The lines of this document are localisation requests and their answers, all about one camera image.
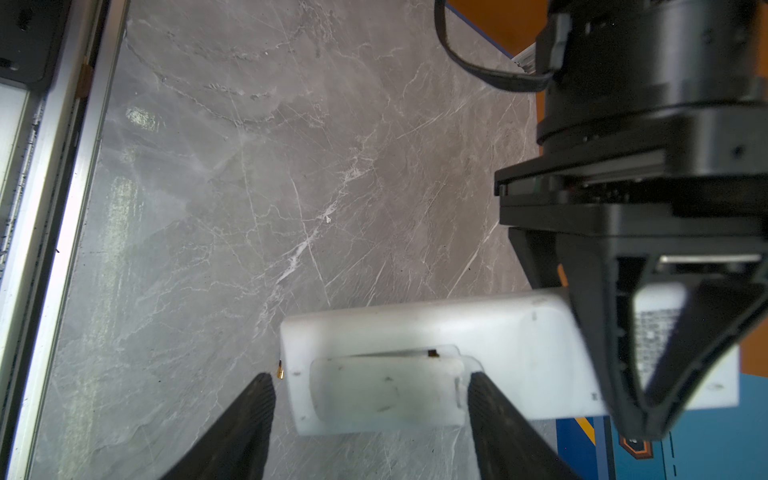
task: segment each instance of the blue edge trim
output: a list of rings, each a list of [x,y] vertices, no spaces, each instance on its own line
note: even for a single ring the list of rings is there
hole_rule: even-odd
[[[498,49],[498,50],[499,50],[501,53],[503,53],[504,55],[507,55],[509,58],[513,58],[513,57],[514,57],[514,55],[510,55],[510,54],[509,54],[509,52],[507,52],[505,49],[503,49],[501,45],[499,45],[498,43],[496,43],[495,41],[493,41],[493,40],[491,39],[491,37],[488,37],[488,36],[487,36],[487,35],[486,35],[486,34],[485,34],[485,33],[484,33],[484,32],[483,32],[483,31],[482,31],[480,28],[477,28],[477,27],[475,26],[475,24],[473,24],[472,22],[470,22],[468,18],[466,18],[466,17],[465,17],[464,15],[462,15],[461,13],[459,13],[459,12],[458,12],[458,11],[457,11],[455,8],[453,8],[453,7],[452,7],[452,6],[451,6],[449,3],[447,3],[447,2],[446,2],[446,3],[445,3],[445,5],[448,7],[448,10],[450,10],[450,11],[451,11],[451,12],[453,12],[453,13],[454,13],[454,14],[455,14],[457,17],[459,17],[461,20],[463,20],[463,21],[464,21],[464,23],[466,23],[467,25],[469,25],[470,27],[472,27],[472,30],[474,30],[474,31],[478,32],[478,33],[479,33],[479,34],[480,34],[480,35],[481,35],[481,36],[482,36],[482,37],[483,37],[485,40],[488,40],[488,41],[491,43],[491,45],[493,45],[494,47],[496,47],[496,48],[497,48],[497,49]]]

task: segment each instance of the gray marble surface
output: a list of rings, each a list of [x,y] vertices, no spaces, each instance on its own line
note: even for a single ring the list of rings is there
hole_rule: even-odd
[[[491,187],[534,98],[451,63],[430,1],[133,0],[126,30],[32,478],[158,478],[286,315],[528,288]],[[267,478],[477,477],[467,428],[299,437],[277,396]]]

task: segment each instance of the yellow stripe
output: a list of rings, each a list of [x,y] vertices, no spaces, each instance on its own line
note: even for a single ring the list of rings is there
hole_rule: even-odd
[[[584,430],[584,433],[587,434],[587,437],[589,437],[590,442],[592,442],[592,445],[594,445],[594,427],[589,423],[589,420],[587,420],[584,417],[579,417],[575,419],[578,425],[581,427],[582,430]]]

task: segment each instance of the white plastic device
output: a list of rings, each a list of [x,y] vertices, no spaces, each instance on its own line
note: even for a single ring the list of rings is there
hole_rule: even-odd
[[[655,290],[635,308],[652,308],[648,295],[663,308],[684,303],[684,290]],[[293,316],[280,341],[302,435],[464,425],[477,371],[526,419],[606,414],[566,289]],[[687,408],[737,405],[738,375],[735,346]]]

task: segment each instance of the marble tabletop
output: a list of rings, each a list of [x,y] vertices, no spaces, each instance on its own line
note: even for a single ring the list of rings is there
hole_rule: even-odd
[[[32,478],[158,478],[286,315],[528,288],[492,178],[535,100],[451,63],[432,5],[131,2]],[[299,437],[276,390],[265,478],[478,476],[468,428]]]

